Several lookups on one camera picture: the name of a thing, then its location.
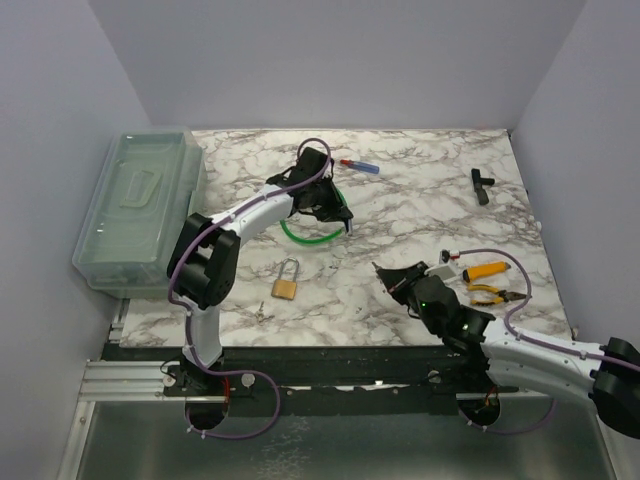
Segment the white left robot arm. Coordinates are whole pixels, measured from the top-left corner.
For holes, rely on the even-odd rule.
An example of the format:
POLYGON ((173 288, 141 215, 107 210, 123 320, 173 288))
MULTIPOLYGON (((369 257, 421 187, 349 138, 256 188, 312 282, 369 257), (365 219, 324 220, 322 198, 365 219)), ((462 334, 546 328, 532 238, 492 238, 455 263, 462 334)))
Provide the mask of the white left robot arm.
POLYGON ((215 215, 194 213, 185 221, 167 267, 168 301, 185 309, 183 355, 193 364, 187 382, 201 395, 222 380, 220 305, 235 279, 241 248, 269 227, 295 215, 339 222, 349 234, 353 213, 333 183, 334 159, 319 138, 304 140, 295 163, 270 177, 258 193, 215 215))

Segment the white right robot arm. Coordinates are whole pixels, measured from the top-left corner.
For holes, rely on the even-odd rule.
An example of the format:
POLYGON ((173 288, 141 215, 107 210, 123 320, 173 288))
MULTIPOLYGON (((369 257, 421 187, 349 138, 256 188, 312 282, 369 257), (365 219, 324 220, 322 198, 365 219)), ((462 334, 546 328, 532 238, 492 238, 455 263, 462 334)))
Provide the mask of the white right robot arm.
POLYGON ((639 436, 639 351, 630 342, 612 337, 602 345, 518 330, 461 304, 455 291, 422 262, 374 270, 397 303, 447 347, 470 359, 459 370, 467 389, 480 392, 494 383, 546 394, 591 407, 608 427, 639 436))

